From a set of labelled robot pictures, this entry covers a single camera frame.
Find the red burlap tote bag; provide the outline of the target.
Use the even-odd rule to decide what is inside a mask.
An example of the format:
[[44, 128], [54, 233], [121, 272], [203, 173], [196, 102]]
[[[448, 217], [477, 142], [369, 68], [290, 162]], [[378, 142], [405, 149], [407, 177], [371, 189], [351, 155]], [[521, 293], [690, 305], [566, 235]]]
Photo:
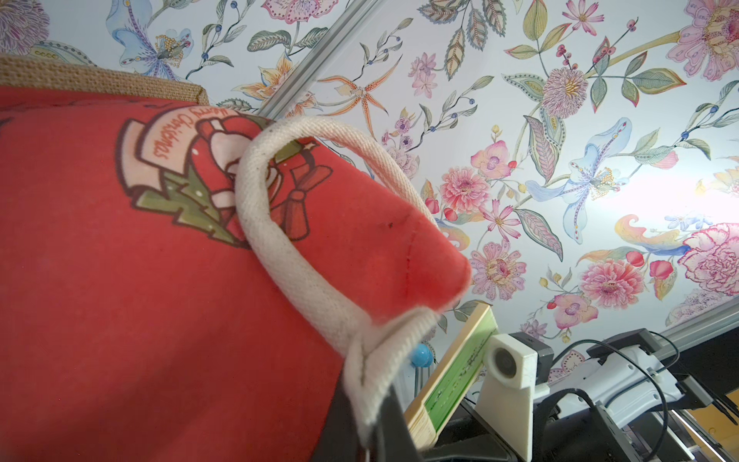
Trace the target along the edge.
[[338, 386], [369, 461], [470, 276], [346, 123], [1, 58], [5, 461], [310, 461]]

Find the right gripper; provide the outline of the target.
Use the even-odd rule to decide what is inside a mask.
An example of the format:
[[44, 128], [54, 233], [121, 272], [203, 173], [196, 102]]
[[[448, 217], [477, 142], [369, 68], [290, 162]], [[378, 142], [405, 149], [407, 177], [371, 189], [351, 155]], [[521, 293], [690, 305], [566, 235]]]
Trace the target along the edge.
[[434, 446], [421, 451], [421, 458], [424, 461], [519, 460], [508, 444], [479, 416], [468, 398], [464, 398], [452, 414]]

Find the green fan laid crosswise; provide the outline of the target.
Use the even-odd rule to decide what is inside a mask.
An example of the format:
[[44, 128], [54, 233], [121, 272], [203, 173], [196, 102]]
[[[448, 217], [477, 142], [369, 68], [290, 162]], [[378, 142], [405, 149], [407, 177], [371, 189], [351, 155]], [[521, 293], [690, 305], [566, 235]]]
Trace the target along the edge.
[[421, 452], [432, 448], [452, 414], [477, 382], [483, 358], [498, 325], [489, 304], [473, 308], [441, 362], [404, 413], [410, 436]]

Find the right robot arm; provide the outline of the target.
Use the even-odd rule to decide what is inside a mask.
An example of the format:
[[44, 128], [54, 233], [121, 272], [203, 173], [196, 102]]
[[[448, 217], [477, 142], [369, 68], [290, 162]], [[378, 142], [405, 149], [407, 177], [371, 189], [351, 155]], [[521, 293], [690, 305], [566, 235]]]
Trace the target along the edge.
[[487, 375], [468, 417], [452, 423], [426, 461], [681, 461], [692, 459], [670, 419], [710, 405], [738, 418], [738, 407], [689, 373], [680, 351], [657, 357], [662, 335], [646, 329], [589, 342], [567, 371], [523, 332], [491, 337]]

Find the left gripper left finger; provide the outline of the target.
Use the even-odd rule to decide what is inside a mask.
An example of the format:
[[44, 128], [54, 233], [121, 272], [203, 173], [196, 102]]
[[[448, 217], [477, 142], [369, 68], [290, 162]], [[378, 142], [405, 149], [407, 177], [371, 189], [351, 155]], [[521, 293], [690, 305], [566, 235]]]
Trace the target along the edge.
[[359, 460], [360, 450], [350, 400], [344, 387], [338, 386], [310, 461], [355, 462]]

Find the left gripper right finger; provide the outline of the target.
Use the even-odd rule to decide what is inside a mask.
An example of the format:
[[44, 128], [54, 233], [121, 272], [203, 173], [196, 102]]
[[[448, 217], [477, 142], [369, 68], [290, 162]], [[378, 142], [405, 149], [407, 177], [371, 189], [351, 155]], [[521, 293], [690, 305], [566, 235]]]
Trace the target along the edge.
[[371, 444], [369, 461], [372, 462], [422, 462], [410, 435], [400, 401], [394, 387], [390, 388], [380, 408]]

